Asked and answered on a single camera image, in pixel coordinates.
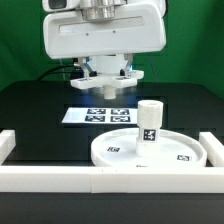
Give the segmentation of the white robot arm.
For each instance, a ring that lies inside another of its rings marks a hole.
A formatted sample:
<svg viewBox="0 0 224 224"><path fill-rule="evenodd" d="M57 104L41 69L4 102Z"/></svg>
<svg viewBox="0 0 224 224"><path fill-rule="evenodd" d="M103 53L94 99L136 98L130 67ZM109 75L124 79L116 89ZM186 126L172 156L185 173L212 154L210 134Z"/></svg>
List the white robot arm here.
<svg viewBox="0 0 224 224"><path fill-rule="evenodd" d="M52 59L75 58L84 75L71 85L101 87L106 99L135 86L144 73L134 55L166 44L167 0L42 0L45 50Z"/></svg>

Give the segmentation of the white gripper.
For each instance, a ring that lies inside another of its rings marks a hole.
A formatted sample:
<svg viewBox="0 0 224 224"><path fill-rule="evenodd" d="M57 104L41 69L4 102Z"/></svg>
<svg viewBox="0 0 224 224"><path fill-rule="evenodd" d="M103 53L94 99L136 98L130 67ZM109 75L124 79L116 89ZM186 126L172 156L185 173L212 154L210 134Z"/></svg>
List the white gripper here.
<svg viewBox="0 0 224 224"><path fill-rule="evenodd" d="M53 59L78 58L89 78L91 56L125 54L121 76L128 76L133 53L155 52L166 44L164 2L115 2L112 16L86 20L80 2L68 2L57 9L45 2L43 22L46 53Z"/></svg>

